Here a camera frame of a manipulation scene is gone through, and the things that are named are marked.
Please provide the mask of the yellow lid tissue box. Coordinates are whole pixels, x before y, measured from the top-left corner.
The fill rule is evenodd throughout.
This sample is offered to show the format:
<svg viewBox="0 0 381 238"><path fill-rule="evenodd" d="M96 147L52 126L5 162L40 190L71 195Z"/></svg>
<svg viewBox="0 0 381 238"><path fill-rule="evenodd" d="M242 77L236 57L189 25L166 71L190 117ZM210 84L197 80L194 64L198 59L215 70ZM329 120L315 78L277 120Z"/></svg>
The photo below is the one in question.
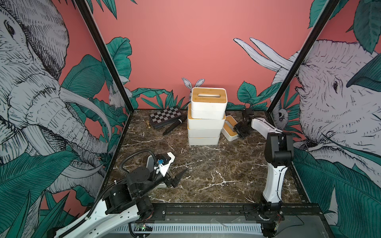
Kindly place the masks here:
<svg viewBox="0 0 381 238"><path fill-rule="evenodd" d="M221 129L189 129L189 138L217 138L220 137Z"/></svg>

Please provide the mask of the small bamboo lid tissue box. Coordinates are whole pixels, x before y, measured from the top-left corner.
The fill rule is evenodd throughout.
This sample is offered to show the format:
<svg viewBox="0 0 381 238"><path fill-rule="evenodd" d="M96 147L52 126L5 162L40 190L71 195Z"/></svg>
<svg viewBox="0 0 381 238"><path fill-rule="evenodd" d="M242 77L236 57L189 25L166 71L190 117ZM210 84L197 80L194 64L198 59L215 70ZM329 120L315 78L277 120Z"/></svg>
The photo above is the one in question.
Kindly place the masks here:
<svg viewBox="0 0 381 238"><path fill-rule="evenodd" d="M234 126L237 124L238 122L232 116L226 116L225 123L221 132L228 141L238 139L239 135L234 129Z"/></svg>

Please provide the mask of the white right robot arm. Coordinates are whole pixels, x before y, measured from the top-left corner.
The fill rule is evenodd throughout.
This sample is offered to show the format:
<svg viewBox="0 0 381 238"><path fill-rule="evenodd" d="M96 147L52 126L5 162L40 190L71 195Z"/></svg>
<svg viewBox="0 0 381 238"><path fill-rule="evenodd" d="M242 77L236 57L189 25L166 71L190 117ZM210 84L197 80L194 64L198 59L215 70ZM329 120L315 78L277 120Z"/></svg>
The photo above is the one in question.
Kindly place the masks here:
<svg viewBox="0 0 381 238"><path fill-rule="evenodd" d="M281 220L284 177L294 159L293 136L276 128L266 119L255 117L252 109L243 109L242 116L243 120L234 126L239 137L244 138L251 131L256 131L266 139L264 157L267 162L267 180L256 211L262 220Z"/></svg>

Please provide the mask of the large bamboo lid tissue box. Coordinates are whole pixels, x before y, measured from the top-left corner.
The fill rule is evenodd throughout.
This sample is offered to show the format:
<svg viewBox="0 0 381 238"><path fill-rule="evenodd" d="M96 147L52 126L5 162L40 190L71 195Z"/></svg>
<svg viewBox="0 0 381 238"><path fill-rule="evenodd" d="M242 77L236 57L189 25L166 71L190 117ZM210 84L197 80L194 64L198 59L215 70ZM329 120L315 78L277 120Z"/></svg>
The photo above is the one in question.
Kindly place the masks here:
<svg viewBox="0 0 381 238"><path fill-rule="evenodd" d="M224 126L226 116L223 119L195 119L192 117L191 104L188 105L188 129L203 129L203 130L221 130Z"/></svg>

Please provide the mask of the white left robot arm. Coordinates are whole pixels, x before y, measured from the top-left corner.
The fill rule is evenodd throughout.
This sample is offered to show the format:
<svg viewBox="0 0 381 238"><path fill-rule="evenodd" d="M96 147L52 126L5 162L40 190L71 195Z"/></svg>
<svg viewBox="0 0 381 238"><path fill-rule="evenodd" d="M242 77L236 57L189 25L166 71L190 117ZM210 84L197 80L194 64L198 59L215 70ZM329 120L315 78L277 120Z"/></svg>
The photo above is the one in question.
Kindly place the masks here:
<svg viewBox="0 0 381 238"><path fill-rule="evenodd" d="M125 177L105 189L78 220L62 228L50 229L47 237L100 238L123 224L152 218L155 209L147 194L162 183L177 187L186 171L170 175L169 168L175 160L171 152L156 155L147 150L147 153L150 154L147 165L131 172L124 169L124 160L119 168Z"/></svg>

